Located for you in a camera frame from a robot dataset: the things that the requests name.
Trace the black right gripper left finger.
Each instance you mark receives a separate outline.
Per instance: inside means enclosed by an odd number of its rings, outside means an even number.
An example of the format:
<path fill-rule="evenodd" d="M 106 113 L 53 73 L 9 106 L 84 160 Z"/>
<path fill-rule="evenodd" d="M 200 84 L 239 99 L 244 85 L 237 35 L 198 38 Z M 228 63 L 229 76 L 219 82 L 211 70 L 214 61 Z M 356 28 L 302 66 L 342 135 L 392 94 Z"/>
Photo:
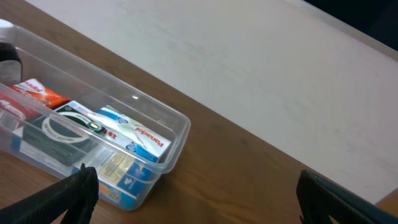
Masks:
<path fill-rule="evenodd" d="M 1 209 L 1 223 L 89 224 L 99 199 L 99 180 L 94 167 L 81 165 L 71 176 Z"/>

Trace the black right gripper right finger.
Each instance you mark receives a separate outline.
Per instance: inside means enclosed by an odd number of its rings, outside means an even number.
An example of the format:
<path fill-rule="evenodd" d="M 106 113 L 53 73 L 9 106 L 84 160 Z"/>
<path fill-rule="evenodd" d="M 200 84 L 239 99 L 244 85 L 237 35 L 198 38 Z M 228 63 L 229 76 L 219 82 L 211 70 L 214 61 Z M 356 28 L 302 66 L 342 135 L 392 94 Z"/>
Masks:
<path fill-rule="evenodd" d="M 397 224 L 397 217 L 310 170 L 301 171 L 296 194 L 303 224 Z"/>

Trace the white blue medicine box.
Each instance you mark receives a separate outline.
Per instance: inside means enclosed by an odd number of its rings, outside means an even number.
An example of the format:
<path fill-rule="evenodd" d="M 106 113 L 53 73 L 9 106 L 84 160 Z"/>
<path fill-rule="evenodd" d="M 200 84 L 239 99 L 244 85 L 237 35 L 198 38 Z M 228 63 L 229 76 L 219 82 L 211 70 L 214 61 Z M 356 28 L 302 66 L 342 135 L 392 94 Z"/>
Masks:
<path fill-rule="evenodd" d="M 22 133 L 22 128 L 13 132 L 10 148 L 16 157 L 59 179 L 78 172 L 82 164 L 94 167 L 99 181 L 99 197 L 123 210 L 138 209 L 154 184 L 153 180 L 146 181 L 149 174 L 144 171 L 144 166 L 120 150 L 98 146 L 76 163 L 66 166 L 23 140 Z"/>

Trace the green Zam-Buk tin box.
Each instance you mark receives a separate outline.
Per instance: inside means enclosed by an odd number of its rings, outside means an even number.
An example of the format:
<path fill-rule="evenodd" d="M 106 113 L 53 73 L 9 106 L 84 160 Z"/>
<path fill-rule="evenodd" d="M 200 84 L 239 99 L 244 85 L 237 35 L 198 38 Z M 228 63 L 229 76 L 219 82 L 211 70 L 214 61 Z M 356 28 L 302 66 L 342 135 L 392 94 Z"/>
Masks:
<path fill-rule="evenodd" d="M 77 101 L 71 101 L 55 109 L 55 112 L 100 136 L 106 132 L 104 126 L 87 117 L 91 111 Z M 56 122 L 51 116 L 41 116 L 33 120 L 30 126 L 23 129 L 22 138 L 65 166 L 74 164 L 98 145 L 87 134 L 78 134 Z"/>

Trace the white blue Panadol box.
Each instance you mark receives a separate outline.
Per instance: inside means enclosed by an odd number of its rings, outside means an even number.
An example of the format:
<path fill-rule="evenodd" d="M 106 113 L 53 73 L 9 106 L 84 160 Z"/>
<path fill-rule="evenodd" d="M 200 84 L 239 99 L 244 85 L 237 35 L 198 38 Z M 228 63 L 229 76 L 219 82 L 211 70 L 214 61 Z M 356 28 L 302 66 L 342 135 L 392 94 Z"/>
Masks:
<path fill-rule="evenodd" d="M 86 115 L 105 126 L 109 140 L 148 161 L 159 162 L 171 144 L 167 138 L 109 105 Z"/>

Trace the clear plastic container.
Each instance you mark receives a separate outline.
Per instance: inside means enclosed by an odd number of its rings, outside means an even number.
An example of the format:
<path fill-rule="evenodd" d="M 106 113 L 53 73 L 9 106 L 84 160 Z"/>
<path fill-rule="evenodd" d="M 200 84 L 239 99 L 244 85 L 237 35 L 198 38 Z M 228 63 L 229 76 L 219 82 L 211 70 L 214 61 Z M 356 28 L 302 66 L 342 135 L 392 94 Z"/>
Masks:
<path fill-rule="evenodd" d="M 154 181 L 153 186 L 162 175 L 174 168 L 190 130 L 190 120 L 185 115 L 28 30 L 14 26 L 16 31 L 13 42 L 22 62 L 20 83 L 36 78 L 59 95 L 69 97 L 69 102 L 77 101 L 91 112 L 97 112 L 109 105 L 167 138 L 171 144 L 159 162 L 151 162 L 137 154 L 127 152 L 109 140 L 106 137 L 107 130 L 100 136 L 87 128 L 75 125 L 72 120 L 56 113 L 55 110 L 35 104 L 14 90 L 11 90 L 11 94 L 35 108 L 41 116 L 51 116 L 56 122 L 72 131 L 87 134 L 90 140 L 98 144 L 96 147 L 105 146 L 120 150 L 136 158 L 138 163 L 144 166 L 144 171 L 149 174 L 146 181 Z M 16 157 L 16 153 L 10 148 L 15 130 L 1 134 L 1 149 Z"/>

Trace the red Panadol ActiFast box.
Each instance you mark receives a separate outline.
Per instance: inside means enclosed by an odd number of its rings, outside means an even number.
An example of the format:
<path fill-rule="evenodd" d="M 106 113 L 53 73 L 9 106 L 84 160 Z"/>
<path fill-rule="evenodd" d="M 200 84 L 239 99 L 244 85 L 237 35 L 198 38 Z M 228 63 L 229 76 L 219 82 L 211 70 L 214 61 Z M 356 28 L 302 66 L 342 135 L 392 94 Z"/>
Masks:
<path fill-rule="evenodd" d="M 1 134 L 13 131 L 24 125 L 24 121 L 33 121 L 41 116 L 35 109 L 21 101 L 11 90 L 18 92 L 37 105 L 54 110 L 70 101 L 69 97 L 59 95 L 46 87 L 36 78 L 11 86 L 1 84 Z"/>

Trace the dark bottle with white cap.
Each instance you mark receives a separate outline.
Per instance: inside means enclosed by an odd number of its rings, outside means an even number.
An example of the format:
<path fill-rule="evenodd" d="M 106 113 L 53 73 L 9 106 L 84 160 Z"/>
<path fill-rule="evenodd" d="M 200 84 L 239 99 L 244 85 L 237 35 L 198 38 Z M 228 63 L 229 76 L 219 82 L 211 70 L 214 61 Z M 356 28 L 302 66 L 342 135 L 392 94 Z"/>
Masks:
<path fill-rule="evenodd" d="M 1 83 L 7 86 L 22 81 L 22 62 L 13 42 L 15 31 L 14 24 L 1 19 Z"/>

